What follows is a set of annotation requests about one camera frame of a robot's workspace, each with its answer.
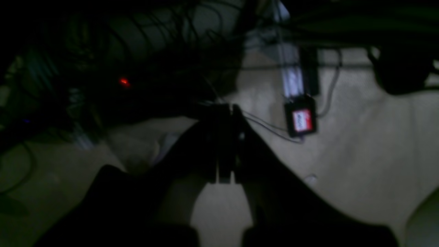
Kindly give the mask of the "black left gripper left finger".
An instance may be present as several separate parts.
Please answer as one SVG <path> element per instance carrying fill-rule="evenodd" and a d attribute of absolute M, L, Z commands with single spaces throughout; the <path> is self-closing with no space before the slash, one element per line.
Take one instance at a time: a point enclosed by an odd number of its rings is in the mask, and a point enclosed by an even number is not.
<path fill-rule="evenodd" d="M 83 199 L 36 247 L 198 246 L 193 204 L 215 173 L 220 106 L 198 106 L 197 122 L 147 172 L 103 166 Z"/>

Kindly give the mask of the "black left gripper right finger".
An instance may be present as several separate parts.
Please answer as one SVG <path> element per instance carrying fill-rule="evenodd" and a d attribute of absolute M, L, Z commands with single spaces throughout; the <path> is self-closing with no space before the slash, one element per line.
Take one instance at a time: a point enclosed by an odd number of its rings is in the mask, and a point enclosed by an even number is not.
<path fill-rule="evenodd" d="M 397 247 L 385 225 L 356 220 L 317 195 L 276 156 L 237 105 L 221 104 L 220 136 L 228 142 L 237 183 L 254 225 L 243 247 Z"/>

